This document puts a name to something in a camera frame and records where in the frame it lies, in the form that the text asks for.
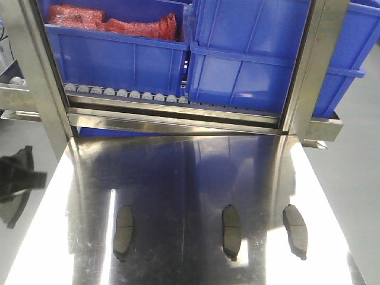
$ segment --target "blue storage crate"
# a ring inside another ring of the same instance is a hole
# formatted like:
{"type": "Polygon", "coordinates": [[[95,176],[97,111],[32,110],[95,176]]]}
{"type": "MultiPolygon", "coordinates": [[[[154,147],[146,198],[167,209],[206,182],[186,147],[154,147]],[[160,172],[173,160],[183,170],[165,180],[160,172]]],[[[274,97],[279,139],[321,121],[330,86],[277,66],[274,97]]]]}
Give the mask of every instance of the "blue storage crate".
{"type": "MultiPolygon", "coordinates": [[[[294,69],[290,60],[191,45],[186,91],[190,101],[281,113],[294,69]]],[[[364,72],[330,68],[314,116],[329,117],[355,77],[364,72]]]]}
{"type": "Polygon", "coordinates": [[[355,78],[363,78],[364,70],[329,68],[315,105],[314,117],[330,118],[355,78]]]}
{"type": "MultiPolygon", "coordinates": [[[[39,0],[44,19],[51,5],[39,0]]],[[[66,4],[106,11],[106,20],[153,22],[174,12],[181,42],[46,24],[62,79],[67,83],[181,95],[189,50],[187,5],[165,0],[66,0],[66,4]]]]}
{"type": "Polygon", "coordinates": [[[310,0],[198,0],[200,46],[296,59],[310,0]]]}
{"type": "Polygon", "coordinates": [[[146,132],[117,131],[114,129],[81,128],[81,137],[159,137],[160,134],[146,132]]]}
{"type": "Polygon", "coordinates": [[[332,67],[359,69],[380,37],[380,0],[351,0],[332,67]]]}

